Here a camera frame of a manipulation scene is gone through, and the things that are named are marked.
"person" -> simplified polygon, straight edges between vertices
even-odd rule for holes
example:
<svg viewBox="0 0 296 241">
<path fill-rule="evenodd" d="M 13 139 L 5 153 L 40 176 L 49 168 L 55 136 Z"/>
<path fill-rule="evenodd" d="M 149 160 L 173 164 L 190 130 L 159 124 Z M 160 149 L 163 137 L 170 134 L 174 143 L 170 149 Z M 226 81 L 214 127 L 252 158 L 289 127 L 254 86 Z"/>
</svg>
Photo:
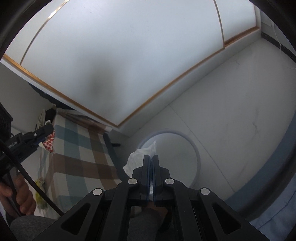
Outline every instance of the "person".
<svg viewBox="0 0 296 241">
<path fill-rule="evenodd" d="M 19 217 L 10 206 L 7 197 L 12 196 L 12 190 L 4 183 L 0 183 L 0 202 L 6 211 L 10 230 L 17 240 L 32 241 L 53 224 L 55 220 L 33 215 L 36 209 L 36 202 L 22 175 L 17 176 L 15 184 L 17 189 L 16 201 L 20 205 L 21 213 L 25 214 L 25 216 Z M 167 213 L 168 210 L 165 207 L 155 207 L 153 202 L 149 202 L 140 214 L 130 219 L 127 240 L 174 240 L 173 227 L 165 232 L 158 232 Z"/>
</svg>

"triangular cutout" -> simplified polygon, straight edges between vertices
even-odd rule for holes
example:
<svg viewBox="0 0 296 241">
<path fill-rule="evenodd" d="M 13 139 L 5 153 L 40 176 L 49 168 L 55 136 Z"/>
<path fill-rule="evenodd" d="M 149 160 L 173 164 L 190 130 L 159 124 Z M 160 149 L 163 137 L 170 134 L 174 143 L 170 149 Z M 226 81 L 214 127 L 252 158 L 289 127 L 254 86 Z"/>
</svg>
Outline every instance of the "triangular cutout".
<svg viewBox="0 0 296 241">
<path fill-rule="evenodd" d="M 77 235 L 89 211 L 90 206 L 91 205 L 89 203 L 84 204 L 77 212 L 75 212 L 68 220 L 66 220 L 61 225 L 61 228 L 74 235 Z"/>
<path fill-rule="evenodd" d="M 217 203 L 213 203 L 212 207 L 225 234 L 231 234 L 241 228 L 241 224 Z"/>
</svg>

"gray sleeve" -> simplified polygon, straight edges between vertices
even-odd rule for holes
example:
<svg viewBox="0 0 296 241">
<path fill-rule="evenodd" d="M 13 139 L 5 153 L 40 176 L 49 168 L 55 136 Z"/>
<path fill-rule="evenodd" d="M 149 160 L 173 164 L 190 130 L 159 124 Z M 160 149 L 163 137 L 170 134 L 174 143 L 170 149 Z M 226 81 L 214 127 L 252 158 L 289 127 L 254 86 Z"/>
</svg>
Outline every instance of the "gray sleeve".
<svg viewBox="0 0 296 241">
<path fill-rule="evenodd" d="M 12 221 L 10 230 L 18 241 L 32 241 L 55 222 L 39 216 L 22 216 Z"/>
<path fill-rule="evenodd" d="M 146 209 L 130 219 L 127 241 L 154 241 L 161 218 L 157 211 Z"/>
</svg>

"tile grout line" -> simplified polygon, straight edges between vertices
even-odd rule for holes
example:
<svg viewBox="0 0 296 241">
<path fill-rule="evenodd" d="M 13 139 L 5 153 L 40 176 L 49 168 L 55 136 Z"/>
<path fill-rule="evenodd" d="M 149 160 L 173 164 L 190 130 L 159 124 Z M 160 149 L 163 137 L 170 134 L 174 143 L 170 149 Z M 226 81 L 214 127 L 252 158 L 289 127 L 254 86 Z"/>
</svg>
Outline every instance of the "tile grout line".
<svg viewBox="0 0 296 241">
<path fill-rule="evenodd" d="M 222 176 L 224 177 L 224 179 L 226 180 L 226 182 L 228 183 L 228 185 L 230 186 L 231 190 L 233 191 L 233 193 L 235 193 L 234 189 L 232 188 L 232 186 L 230 185 L 230 183 L 228 182 L 228 180 L 226 179 L 226 177 L 224 176 L 224 174 L 222 173 L 222 171 L 220 170 L 219 166 L 217 165 L 217 163 L 215 162 L 215 160 L 213 159 L 213 157 L 210 155 L 210 153 L 207 151 L 207 149 L 204 147 L 204 145 L 201 143 L 201 141 L 197 138 L 197 136 L 193 133 L 193 131 L 189 128 L 189 126 L 185 123 L 185 121 L 178 115 L 178 113 L 174 110 L 173 107 L 171 107 L 171 109 L 176 113 L 176 115 L 181 119 L 181 121 L 183 121 L 183 123 L 187 126 L 187 128 L 190 130 L 190 132 L 195 136 L 195 138 L 199 141 L 199 143 L 202 145 L 202 147 L 205 149 L 205 151 L 207 152 L 207 154 L 210 156 L 210 158 L 213 160 L 213 162 L 215 163 L 215 165 L 217 166 L 217 168 L 219 169 L 219 171 L 221 172 Z"/>
</svg>

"white plastic bag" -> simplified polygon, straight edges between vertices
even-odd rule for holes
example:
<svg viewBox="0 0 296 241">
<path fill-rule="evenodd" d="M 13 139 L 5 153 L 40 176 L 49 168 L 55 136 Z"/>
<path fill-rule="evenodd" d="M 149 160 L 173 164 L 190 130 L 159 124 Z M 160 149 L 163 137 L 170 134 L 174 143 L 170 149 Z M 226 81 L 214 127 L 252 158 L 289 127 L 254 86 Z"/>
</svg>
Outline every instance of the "white plastic bag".
<svg viewBox="0 0 296 241">
<path fill-rule="evenodd" d="M 128 157 L 127 164 L 123 167 L 126 174 L 131 178 L 134 169 L 143 166 L 144 155 L 149 155 L 151 158 L 156 155 L 156 141 L 148 148 L 137 149 Z"/>
</svg>

